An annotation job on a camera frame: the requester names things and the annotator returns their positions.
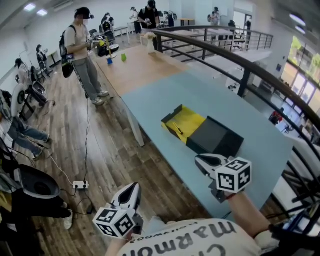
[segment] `vase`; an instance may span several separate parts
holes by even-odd
[[[147,50],[148,54],[152,54],[156,51],[155,47],[154,47],[154,42],[152,39],[148,39],[148,44],[146,46],[146,50]]]

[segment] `open box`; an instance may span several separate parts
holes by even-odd
[[[184,105],[162,119],[161,125],[197,154],[235,157],[244,141],[210,116],[204,118]]]

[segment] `wooden floor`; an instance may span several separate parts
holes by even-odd
[[[44,86],[46,97],[56,101],[56,106],[50,102],[43,109],[37,108],[28,123],[50,133],[53,139],[52,149],[46,150],[45,157],[35,163],[36,167],[51,175],[62,189],[73,194],[74,190],[66,177],[48,157],[52,150],[52,157],[71,182],[84,179],[87,100],[75,74],[65,79],[60,65],[54,71],[56,74],[47,79]],[[99,69],[98,72],[102,86],[108,90],[108,81]],[[165,221],[210,217],[146,136],[145,146],[141,148],[138,145],[118,97],[105,98],[105,104],[100,107],[89,101],[88,117],[86,179],[90,187],[87,194],[96,209],[110,202],[119,189],[139,182],[142,187],[139,213],[145,225],[152,216],[160,216]],[[16,149],[31,157],[26,150],[18,146]],[[18,160],[30,164],[24,156],[19,155]],[[80,213],[85,213],[90,205],[83,191],[77,191],[75,196],[62,191],[61,197]],[[36,227],[44,228],[44,233],[39,233],[38,237],[45,255],[103,256],[110,240],[94,227],[93,217],[77,214],[69,231],[64,230],[62,219],[34,217]]]

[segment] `ceiling light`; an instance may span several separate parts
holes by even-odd
[[[34,8],[36,8],[36,5],[33,3],[29,3],[26,7],[24,7],[24,10],[27,12],[31,12]]]
[[[306,26],[304,19],[298,13],[291,13],[290,18],[293,19],[296,23]]]
[[[295,29],[298,30],[301,34],[305,35],[306,31],[299,25],[295,26]]]
[[[36,14],[38,14],[40,16],[45,16],[48,14],[48,12],[46,10],[42,9],[42,10],[38,11]]]

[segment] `sneaker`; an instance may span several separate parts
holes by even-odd
[[[50,134],[48,134],[48,138],[43,140],[44,143],[51,143],[52,139],[50,138]]]
[[[103,105],[105,102],[99,98],[96,98],[95,100],[92,101],[92,104],[97,105],[97,106],[101,106]]]
[[[98,93],[98,97],[107,97],[109,95],[109,92],[107,92],[106,90],[100,91]]]
[[[37,160],[42,155],[43,152],[44,152],[44,150],[41,149],[40,153],[39,154],[34,154],[32,159],[33,160]]]
[[[72,210],[68,209],[68,211],[70,211],[71,215],[68,217],[68,218],[64,218],[63,219],[63,225],[64,225],[64,228],[66,230],[69,230],[71,229],[72,227],[72,221],[73,221],[73,218],[74,218],[74,213]]]

